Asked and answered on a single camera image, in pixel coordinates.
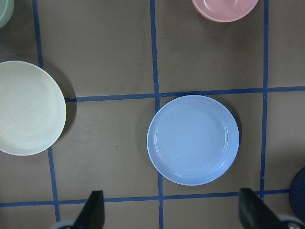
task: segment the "pink bowl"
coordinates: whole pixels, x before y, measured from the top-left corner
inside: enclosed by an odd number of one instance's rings
[[[258,0],[192,0],[197,11],[217,22],[230,22],[246,16]]]

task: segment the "white plate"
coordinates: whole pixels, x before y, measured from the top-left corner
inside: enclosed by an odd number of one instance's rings
[[[211,182],[233,163],[239,132],[232,114],[214,99],[189,95],[172,100],[153,118],[147,149],[155,168],[181,185]]]
[[[62,92],[43,69],[27,62],[0,63],[0,150],[32,155],[50,147],[66,121]]]

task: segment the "black object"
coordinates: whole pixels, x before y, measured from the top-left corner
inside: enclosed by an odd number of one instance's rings
[[[289,202],[295,215],[305,222],[305,168],[295,176],[291,183]]]
[[[239,192],[239,219],[245,229],[305,229],[295,221],[281,221],[249,188]]]
[[[102,229],[105,222],[103,191],[93,191],[73,226],[59,229]]]

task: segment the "light blue plate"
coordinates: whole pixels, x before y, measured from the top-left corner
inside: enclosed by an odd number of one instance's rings
[[[172,100],[153,118],[147,150],[155,168],[181,185],[202,185],[233,163],[239,146],[235,119],[218,101],[200,95]]]

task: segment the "grid square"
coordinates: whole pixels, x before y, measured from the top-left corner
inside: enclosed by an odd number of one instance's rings
[[[54,206],[0,208],[4,229],[49,229],[55,223]]]
[[[262,94],[214,95],[235,117],[240,130],[241,143],[235,161],[220,178],[201,186],[182,186],[163,179],[165,195],[238,192],[241,187],[259,190]],[[161,99],[165,104],[168,99]]]
[[[75,220],[82,207],[82,204],[61,205],[61,218]],[[158,207],[158,201],[105,203],[103,229],[156,229],[159,226]]]
[[[149,1],[38,3],[45,70],[77,97],[153,93]]]
[[[242,20],[215,23],[191,1],[156,1],[160,91],[263,86],[264,1]]]
[[[305,85],[305,1],[269,1],[269,86]]]
[[[0,29],[0,62],[19,60],[38,65],[31,0],[15,1],[9,22]]]
[[[86,199],[97,189],[106,198],[157,196],[146,150],[153,115],[153,99],[77,103],[75,122],[53,145],[59,199]]]
[[[289,194],[265,195],[264,203],[278,216],[295,215],[290,207]]]
[[[265,189],[289,189],[305,165],[305,92],[268,96]]]
[[[14,156],[0,151],[0,203],[53,201],[47,151]]]
[[[164,201],[164,228],[242,229],[238,197],[176,199]]]

